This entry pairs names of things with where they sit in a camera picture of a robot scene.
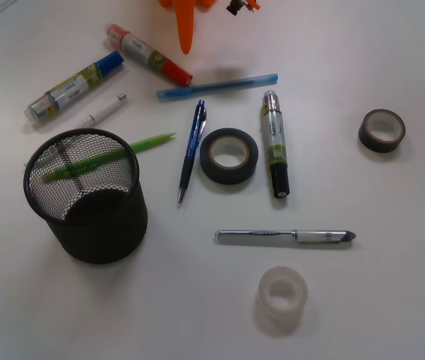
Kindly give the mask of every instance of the black pen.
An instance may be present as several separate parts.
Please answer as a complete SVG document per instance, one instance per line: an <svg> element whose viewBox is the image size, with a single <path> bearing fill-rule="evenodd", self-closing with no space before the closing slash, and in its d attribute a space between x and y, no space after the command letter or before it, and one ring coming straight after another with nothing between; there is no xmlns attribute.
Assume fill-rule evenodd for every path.
<svg viewBox="0 0 425 360"><path fill-rule="evenodd" d="M184 164L182 165L181 180L179 182L179 204L182 203L185 189L188 188L194 165L194 156L196 155L196 149L199 146L204 126L206 126L206 108L204 107L204 100L199 100L194 113L194 120L192 121L191 135L189 135L189 144L185 152Z"/></svg>

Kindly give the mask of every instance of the black pen cap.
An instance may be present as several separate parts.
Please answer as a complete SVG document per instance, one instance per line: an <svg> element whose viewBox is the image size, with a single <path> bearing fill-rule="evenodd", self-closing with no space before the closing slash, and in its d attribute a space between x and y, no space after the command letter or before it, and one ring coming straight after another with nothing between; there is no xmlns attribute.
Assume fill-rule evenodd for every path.
<svg viewBox="0 0 425 360"><path fill-rule="evenodd" d="M289 195L288 164L273 163L270 166L274 197L282 199Z"/></svg>

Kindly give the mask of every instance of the black mesh pen holder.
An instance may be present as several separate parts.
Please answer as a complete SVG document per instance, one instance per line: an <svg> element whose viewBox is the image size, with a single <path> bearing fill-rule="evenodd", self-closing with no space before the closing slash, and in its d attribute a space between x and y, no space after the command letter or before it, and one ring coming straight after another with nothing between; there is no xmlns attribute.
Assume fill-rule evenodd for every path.
<svg viewBox="0 0 425 360"><path fill-rule="evenodd" d="M71 130L44 143L27 164L24 192L62 247L88 263L126 257L146 232L136 155L107 131Z"/></svg>

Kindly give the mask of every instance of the pen grip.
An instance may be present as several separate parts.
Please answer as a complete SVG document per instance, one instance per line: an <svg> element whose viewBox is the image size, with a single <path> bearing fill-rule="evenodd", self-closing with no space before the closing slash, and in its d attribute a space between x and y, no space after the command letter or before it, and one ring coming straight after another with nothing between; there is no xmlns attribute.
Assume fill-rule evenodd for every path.
<svg viewBox="0 0 425 360"><path fill-rule="evenodd" d="M193 165L194 165L194 156L185 156L184 164L182 165L181 180L179 182L180 188L186 189L188 187Z"/></svg>

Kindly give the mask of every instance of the pen cap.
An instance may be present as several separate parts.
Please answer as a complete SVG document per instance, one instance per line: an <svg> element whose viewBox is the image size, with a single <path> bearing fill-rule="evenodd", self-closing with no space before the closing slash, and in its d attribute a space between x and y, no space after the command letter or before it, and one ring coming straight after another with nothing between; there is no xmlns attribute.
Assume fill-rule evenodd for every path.
<svg viewBox="0 0 425 360"><path fill-rule="evenodd" d="M99 71L102 74L102 77L108 75L112 70L120 66L124 62L119 51L112 51L111 54L102 58L101 60L95 62L95 66L99 68Z"/></svg>
<svg viewBox="0 0 425 360"><path fill-rule="evenodd" d="M121 49L122 38L129 34L129 31L123 29L122 27L116 24L107 24L104 27L104 30L111 45L118 49Z"/></svg>
<svg viewBox="0 0 425 360"><path fill-rule="evenodd" d="M162 68L162 73L169 79L173 80L179 86L189 86L192 75L185 72L182 68L168 60Z"/></svg>
<svg viewBox="0 0 425 360"><path fill-rule="evenodd" d="M274 197L276 199L282 199L289 195L288 164L273 163L270 166L270 170Z"/></svg>

